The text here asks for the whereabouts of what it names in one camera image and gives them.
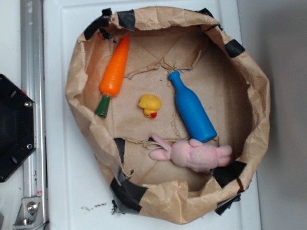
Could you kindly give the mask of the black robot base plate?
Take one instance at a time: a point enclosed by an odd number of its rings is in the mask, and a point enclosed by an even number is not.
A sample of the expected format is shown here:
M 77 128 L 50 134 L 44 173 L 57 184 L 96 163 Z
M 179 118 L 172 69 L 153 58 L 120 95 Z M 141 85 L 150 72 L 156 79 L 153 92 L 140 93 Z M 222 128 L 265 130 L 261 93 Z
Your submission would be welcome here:
M 0 75 L 0 181 L 7 181 L 36 149 L 35 102 Z

